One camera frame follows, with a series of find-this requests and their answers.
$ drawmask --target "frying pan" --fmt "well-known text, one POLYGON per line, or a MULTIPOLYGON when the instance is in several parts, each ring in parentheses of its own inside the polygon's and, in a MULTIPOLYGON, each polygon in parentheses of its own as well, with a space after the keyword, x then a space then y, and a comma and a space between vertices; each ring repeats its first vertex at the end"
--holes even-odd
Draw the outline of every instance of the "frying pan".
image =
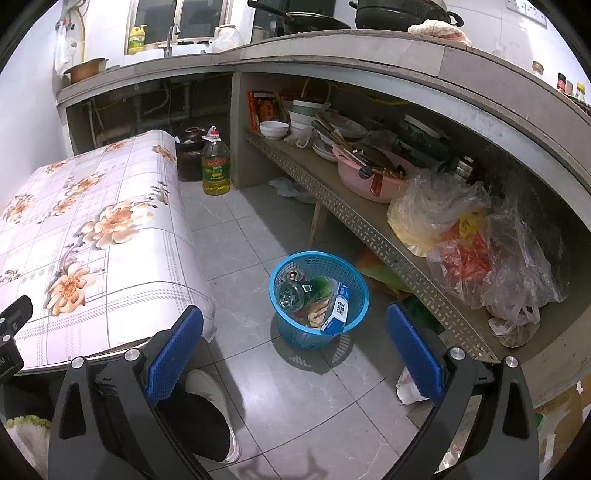
POLYGON ((248 0, 248 6, 252 8, 258 8, 264 10, 270 14, 278 15, 283 17, 285 23, 285 29, 288 34, 292 33, 304 33, 304 32, 315 32, 318 30, 350 30, 350 26, 341 20, 337 20, 327 15, 315 14, 312 12, 282 12, 276 8, 269 7, 260 2, 254 0, 248 0))

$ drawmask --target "white plate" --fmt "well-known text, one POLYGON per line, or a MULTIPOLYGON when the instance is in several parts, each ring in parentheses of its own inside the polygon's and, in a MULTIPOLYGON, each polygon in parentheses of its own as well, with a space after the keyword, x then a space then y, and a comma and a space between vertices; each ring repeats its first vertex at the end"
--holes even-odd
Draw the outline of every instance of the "white plate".
POLYGON ((337 163, 336 157, 332 153, 332 147, 325 144, 322 140, 316 140, 314 143, 312 143, 312 150, 314 150, 316 155, 319 157, 337 163))

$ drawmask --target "floral tablecloth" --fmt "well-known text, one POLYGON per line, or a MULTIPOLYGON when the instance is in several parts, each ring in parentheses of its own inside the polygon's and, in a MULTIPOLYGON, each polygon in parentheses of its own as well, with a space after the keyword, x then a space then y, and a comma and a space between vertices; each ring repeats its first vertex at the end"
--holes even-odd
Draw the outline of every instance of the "floral tablecloth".
POLYGON ((38 168, 0 218, 0 311, 21 295, 25 369, 151 337, 215 304, 183 214, 173 138, 150 131, 38 168))

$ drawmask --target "cooking oil bottle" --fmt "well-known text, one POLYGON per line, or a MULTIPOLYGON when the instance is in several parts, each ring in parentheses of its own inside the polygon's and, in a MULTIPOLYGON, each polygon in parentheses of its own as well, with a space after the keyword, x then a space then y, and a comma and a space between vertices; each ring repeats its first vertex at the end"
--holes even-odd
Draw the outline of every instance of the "cooking oil bottle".
POLYGON ((203 191, 208 195, 223 195, 230 190, 230 149, 220 138, 215 125, 204 138, 207 144, 201 156, 203 191))

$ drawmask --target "blue plastic basket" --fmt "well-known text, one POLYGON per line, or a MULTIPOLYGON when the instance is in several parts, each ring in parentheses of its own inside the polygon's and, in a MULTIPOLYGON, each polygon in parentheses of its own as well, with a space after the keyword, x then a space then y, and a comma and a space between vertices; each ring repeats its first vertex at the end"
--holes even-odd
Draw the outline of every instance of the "blue plastic basket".
POLYGON ((300 252, 280 262, 269 279, 269 296, 279 315, 279 333, 286 342, 302 350, 316 350, 338 336, 325 335, 319 330, 297 323, 277 303, 275 291, 281 284, 285 271, 294 267, 302 270, 308 279, 323 275, 349 287, 349 313, 342 333, 354 329, 363 320, 369 307, 369 291, 365 280, 355 267, 342 258, 324 252, 300 252))

